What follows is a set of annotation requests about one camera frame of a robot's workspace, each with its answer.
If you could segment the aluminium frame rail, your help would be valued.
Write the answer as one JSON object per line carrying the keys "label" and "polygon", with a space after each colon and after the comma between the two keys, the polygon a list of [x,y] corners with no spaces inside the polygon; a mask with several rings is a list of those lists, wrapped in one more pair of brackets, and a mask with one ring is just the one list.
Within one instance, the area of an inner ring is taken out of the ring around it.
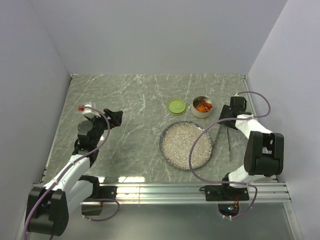
{"label": "aluminium frame rail", "polygon": [[[218,203],[206,201],[205,193],[199,191],[204,182],[187,183],[114,183],[101,186],[116,186],[116,200],[120,204],[204,204]],[[260,182],[245,186],[249,200],[240,203],[289,203],[291,197],[285,183]],[[78,206],[93,193],[93,185],[88,181],[79,181],[75,186],[55,186],[54,191],[65,193],[68,205]]]}

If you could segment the brown green food piece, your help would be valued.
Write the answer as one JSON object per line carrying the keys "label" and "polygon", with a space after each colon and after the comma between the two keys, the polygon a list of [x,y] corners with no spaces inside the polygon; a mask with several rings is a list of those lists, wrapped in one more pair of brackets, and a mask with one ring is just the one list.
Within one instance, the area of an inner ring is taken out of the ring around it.
{"label": "brown green food piece", "polygon": [[200,103],[201,103],[201,100],[197,100],[197,101],[194,102],[194,105],[198,106]]}

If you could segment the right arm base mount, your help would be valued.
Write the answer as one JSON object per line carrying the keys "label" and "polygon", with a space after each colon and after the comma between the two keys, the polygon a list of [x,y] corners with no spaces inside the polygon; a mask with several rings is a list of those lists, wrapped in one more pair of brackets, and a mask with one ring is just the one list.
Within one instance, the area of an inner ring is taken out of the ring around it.
{"label": "right arm base mount", "polygon": [[240,201],[248,201],[249,193],[247,188],[234,188],[228,184],[205,185],[199,188],[204,192],[207,202],[218,202],[219,213],[223,217],[236,217],[240,213]]}

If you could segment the orange drumstick toy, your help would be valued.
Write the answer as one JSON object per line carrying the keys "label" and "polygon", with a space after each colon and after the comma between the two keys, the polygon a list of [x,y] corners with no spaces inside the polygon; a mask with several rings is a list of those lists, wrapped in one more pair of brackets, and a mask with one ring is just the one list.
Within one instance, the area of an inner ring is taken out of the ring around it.
{"label": "orange drumstick toy", "polygon": [[205,101],[201,101],[200,104],[207,110],[210,110],[213,107],[211,103],[208,103],[208,102],[205,102]]}

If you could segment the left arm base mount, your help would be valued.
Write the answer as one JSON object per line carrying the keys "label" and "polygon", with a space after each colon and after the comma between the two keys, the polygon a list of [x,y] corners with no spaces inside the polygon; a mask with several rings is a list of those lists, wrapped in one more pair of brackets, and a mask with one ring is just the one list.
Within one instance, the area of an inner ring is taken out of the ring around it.
{"label": "left arm base mount", "polygon": [[92,194],[85,200],[85,202],[98,202],[98,205],[82,205],[81,213],[87,220],[90,216],[99,216],[104,208],[104,203],[116,203],[116,212],[107,217],[105,220],[114,217],[120,209],[120,205],[116,201],[118,187],[115,185],[100,185],[98,177],[82,175],[79,180],[90,182],[93,185]]}

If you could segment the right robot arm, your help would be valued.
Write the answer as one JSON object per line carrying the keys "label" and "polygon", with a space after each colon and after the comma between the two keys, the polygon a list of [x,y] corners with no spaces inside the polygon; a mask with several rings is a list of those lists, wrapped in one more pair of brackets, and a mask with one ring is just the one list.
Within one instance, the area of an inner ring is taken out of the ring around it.
{"label": "right robot arm", "polygon": [[243,164],[223,179],[225,184],[220,187],[220,194],[224,199],[231,200],[239,188],[283,172],[284,136],[265,128],[247,112],[244,97],[232,96],[229,105],[223,106],[219,119],[228,119],[220,124],[240,131],[247,138]]}

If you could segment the green round lid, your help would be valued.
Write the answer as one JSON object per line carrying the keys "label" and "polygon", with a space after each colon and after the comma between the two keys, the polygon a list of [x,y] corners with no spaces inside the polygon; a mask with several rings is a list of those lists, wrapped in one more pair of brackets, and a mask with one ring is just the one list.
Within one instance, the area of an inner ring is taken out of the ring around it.
{"label": "green round lid", "polygon": [[168,101],[167,110],[172,115],[182,115],[186,111],[186,103],[180,98],[173,98]]}

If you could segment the beige metal lunch container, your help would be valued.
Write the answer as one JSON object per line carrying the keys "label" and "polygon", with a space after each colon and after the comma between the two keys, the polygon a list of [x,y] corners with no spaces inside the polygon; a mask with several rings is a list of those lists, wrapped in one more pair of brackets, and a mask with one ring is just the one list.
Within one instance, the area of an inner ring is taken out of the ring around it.
{"label": "beige metal lunch container", "polygon": [[[195,105],[195,101],[197,101],[197,100],[201,100],[201,101],[204,101],[204,102],[212,104],[212,108],[210,110],[208,110],[207,112],[199,112],[199,111],[197,111],[196,107],[201,106],[201,104],[199,104],[198,106]],[[200,119],[207,118],[211,114],[212,110],[213,110],[213,102],[212,102],[212,100],[210,98],[208,98],[206,96],[198,96],[198,97],[196,97],[193,100],[192,105],[191,105],[192,114],[195,117],[200,118]]]}

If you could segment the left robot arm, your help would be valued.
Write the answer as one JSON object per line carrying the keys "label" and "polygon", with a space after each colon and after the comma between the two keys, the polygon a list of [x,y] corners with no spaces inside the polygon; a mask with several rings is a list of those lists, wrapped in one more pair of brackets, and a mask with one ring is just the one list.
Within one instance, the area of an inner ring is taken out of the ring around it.
{"label": "left robot arm", "polygon": [[95,163],[106,142],[104,133],[122,124],[123,111],[100,111],[92,104],[80,105],[85,120],[77,126],[77,139],[71,157],[62,170],[42,187],[29,192],[22,239],[28,233],[61,236],[70,213],[83,201],[103,201],[97,177],[85,175]]}

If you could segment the speckled ceramic plate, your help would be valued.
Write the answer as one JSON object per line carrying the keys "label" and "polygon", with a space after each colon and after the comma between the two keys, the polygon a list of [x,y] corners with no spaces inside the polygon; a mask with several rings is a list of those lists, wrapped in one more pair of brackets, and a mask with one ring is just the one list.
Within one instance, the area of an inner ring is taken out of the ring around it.
{"label": "speckled ceramic plate", "polygon": [[[189,156],[196,138],[204,128],[192,121],[178,121],[169,125],[159,138],[159,148],[164,159],[181,170],[190,170]],[[203,167],[211,158],[213,141],[205,132],[196,143],[192,155],[193,169]]]}

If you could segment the orange chicken wing toy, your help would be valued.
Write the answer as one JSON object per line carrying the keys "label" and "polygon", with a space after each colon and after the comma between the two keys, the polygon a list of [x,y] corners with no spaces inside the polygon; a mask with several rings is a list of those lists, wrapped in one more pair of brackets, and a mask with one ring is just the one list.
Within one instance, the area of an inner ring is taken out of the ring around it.
{"label": "orange chicken wing toy", "polygon": [[204,107],[204,106],[197,106],[195,108],[197,111],[202,112],[202,113],[206,113],[208,110]]}

